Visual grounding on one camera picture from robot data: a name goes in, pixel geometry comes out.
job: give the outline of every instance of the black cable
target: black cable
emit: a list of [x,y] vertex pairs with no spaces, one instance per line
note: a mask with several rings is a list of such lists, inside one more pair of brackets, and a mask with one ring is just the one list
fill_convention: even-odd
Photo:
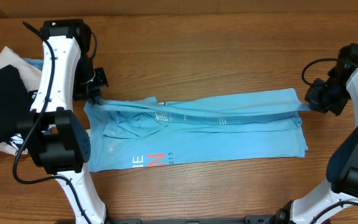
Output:
[[94,57],[96,56],[96,49],[98,48],[98,40],[96,38],[96,35],[93,32],[91,32],[91,34],[93,35],[93,38],[94,38],[94,49],[93,49],[92,56],[89,59],[93,60]]
[[351,201],[339,201],[333,205],[330,205],[328,206],[327,208],[325,208],[323,211],[321,211],[319,214],[317,214],[317,216],[315,216],[312,221],[310,222],[310,224],[315,224],[319,218],[321,218],[325,213],[329,212],[330,210],[338,207],[338,206],[341,206],[343,208],[343,205],[355,205],[355,206],[358,206],[358,203],[357,202],[351,202]]
[[307,70],[310,66],[312,66],[312,65],[314,65],[314,64],[316,64],[316,63],[318,63],[318,62],[343,62],[343,63],[349,64],[349,65],[352,65],[352,66],[358,68],[358,64],[353,63],[353,62],[350,62],[350,61],[347,61],[347,60],[344,60],[344,59],[338,59],[338,58],[322,58],[322,59],[315,60],[315,61],[313,61],[313,62],[310,62],[310,63],[303,69],[302,75],[301,75],[303,82],[305,82],[305,83],[306,83],[307,85],[309,85],[309,86],[314,86],[314,84],[312,84],[312,83],[306,81],[306,79],[305,79],[305,72],[306,72],[306,70]]
[[31,135],[33,135],[36,127],[40,123],[41,118],[42,118],[42,116],[44,115],[44,113],[45,113],[45,111],[47,109],[47,105],[48,105],[49,97],[50,97],[50,92],[52,90],[53,78],[55,76],[55,54],[53,53],[52,46],[49,44],[48,40],[43,40],[43,38],[40,35],[40,32],[36,28],[32,27],[30,24],[28,24],[26,22],[23,22],[23,25],[25,25],[29,30],[31,30],[37,36],[39,36],[42,39],[42,41],[44,41],[45,44],[48,46],[49,51],[50,51],[52,66],[51,66],[51,72],[50,72],[51,74],[50,74],[49,84],[48,84],[48,88],[47,88],[47,93],[46,93],[45,99],[44,99],[44,105],[43,105],[43,107],[41,109],[41,112],[39,113],[37,119],[35,120],[34,125],[31,127],[26,139],[23,141],[22,147],[19,149],[19,151],[16,154],[15,161],[13,163],[13,168],[12,168],[13,177],[15,178],[16,181],[18,181],[21,184],[36,184],[36,183],[41,183],[41,182],[44,182],[44,181],[47,181],[47,180],[54,180],[54,179],[64,180],[66,182],[66,184],[68,186],[70,186],[71,191],[73,192],[75,202],[76,202],[78,208],[80,209],[81,215],[84,216],[84,219],[86,220],[86,222],[88,224],[91,224],[91,221],[89,220],[88,216],[85,214],[85,212],[84,212],[84,210],[83,210],[83,208],[81,206],[80,200],[78,199],[78,195],[77,195],[77,193],[76,193],[76,191],[74,189],[74,186],[73,186],[71,180],[67,179],[66,177],[57,176],[57,175],[51,176],[51,177],[45,177],[45,178],[41,178],[41,179],[37,179],[37,180],[22,180],[17,175],[17,165],[19,163],[19,159],[20,159],[20,157],[22,155],[22,152],[25,149],[25,147],[26,147]]

